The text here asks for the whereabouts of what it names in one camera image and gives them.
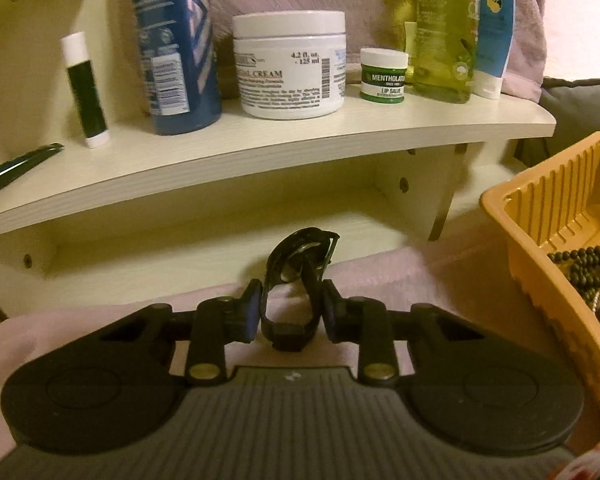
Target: orange plastic tray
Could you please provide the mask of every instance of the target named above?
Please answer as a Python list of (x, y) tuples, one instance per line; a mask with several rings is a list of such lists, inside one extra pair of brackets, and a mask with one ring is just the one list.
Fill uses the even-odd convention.
[(600, 132), (488, 189), (480, 204), (507, 234), (511, 275), (570, 352), (600, 409), (600, 325), (546, 256), (600, 245)]

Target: green jar with white lid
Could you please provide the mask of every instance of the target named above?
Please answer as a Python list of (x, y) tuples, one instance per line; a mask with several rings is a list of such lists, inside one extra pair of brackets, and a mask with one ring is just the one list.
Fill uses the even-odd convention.
[(390, 48), (363, 48), (360, 50), (360, 63), (360, 97), (375, 103), (404, 101), (409, 54)]

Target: blue shampoo bottle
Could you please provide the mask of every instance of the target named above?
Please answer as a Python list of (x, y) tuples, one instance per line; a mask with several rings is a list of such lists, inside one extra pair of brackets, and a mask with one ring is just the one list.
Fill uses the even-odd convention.
[(209, 0), (133, 0), (155, 129), (176, 135), (220, 118)]

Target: gold screw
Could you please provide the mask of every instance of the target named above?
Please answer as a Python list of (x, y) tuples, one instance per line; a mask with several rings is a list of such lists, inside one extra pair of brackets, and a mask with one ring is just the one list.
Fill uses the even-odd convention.
[(395, 375), (395, 368), (385, 363), (372, 363), (365, 366), (363, 373), (376, 381), (385, 381)]
[(189, 368), (189, 375), (200, 381), (209, 381), (220, 375), (220, 368), (212, 363), (199, 363)]

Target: white lid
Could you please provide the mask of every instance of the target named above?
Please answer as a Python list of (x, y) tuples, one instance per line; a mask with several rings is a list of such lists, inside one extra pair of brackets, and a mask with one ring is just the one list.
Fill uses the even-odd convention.
[(344, 34), (339, 10), (283, 10), (234, 16), (234, 38), (278, 38)]
[(499, 99), (502, 90), (502, 78), (496, 77), (481, 70), (474, 70), (474, 81), (471, 91), (487, 99)]
[(409, 54), (390, 48), (363, 48), (360, 50), (360, 63), (378, 68), (407, 68)]
[(409, 55), (413, 53), (417, 29), (418, 24), (416, 22), (404, 22), (404, 51)]
[(84, 63), (89, 60), (87, 51), (87, 40), (84, 37), (84, 32), (76, 32), (65, 36), (61, 40), (62, 54), (67, 68), (74, 65)]
[(98, 146), (102, 146), (103, 144), (109, 142), (109, 139), (109, 130), (104, 130), (103, 132), (93, 137), (84, 138), (84, 140), (87, 142), (87, 146), (89, 146), (90, 148), (97, 148)]

